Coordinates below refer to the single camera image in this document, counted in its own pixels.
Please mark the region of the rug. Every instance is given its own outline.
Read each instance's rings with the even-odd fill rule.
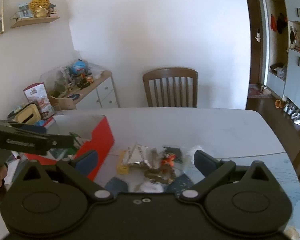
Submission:
[[[249,85],[248,98],[272,98],[272,95],[264,95],[261,92],[260,85]]]

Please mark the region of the white table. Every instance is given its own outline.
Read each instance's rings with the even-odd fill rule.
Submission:
[[[300,183],[284,148],[260,114],[248,110],[198,108],[119,108],[65,111],[70,115],[103,114],[107,117],[115,144],[95,182],[104,186],[116,176],[121,150],[132,143],[162,149],[176,145],[187,151],[201,145],[218,159],[232,159],[238,165],[262,160],[274,174],[293,204],[288,225],[300,235]],[[192,167],[187,173],[194,183],[204,177]]]

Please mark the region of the dark wooden floor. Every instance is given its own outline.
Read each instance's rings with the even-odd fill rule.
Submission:
[[[300,126],[281,108],[275,108],[274,102],[274,98],[248,98],[246,109],[261,114],[293,161],[300,150]]]

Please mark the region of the red box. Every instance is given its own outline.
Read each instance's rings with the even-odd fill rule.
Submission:
[[[48,119],[44,126],[49,134],[64,134],[74,132],[84,139],[85,142],[77,151],[75,157],[79,157],[89,150],[96,150],[98,153],[98,164],[87,176],[94,180],[103,161],[114,144],[114,137],[110,129],[107,117],[104,115],[56,115]],[[26,154],[28,159],[38,160],[42,165],[55,164],[57,160],[44,156]]]

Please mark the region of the triangular hole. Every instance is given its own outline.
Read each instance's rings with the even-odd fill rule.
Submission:
[[[256,167],[251,178],[260,179],[260,180],[269,180],[261,167]]]
[[[36,167],[32,166],[27,174],[24,176],[23,180],[31,180],[31,179],[40,179],[41,176],[40,176],[40,173],[39,171],[37,170]]]

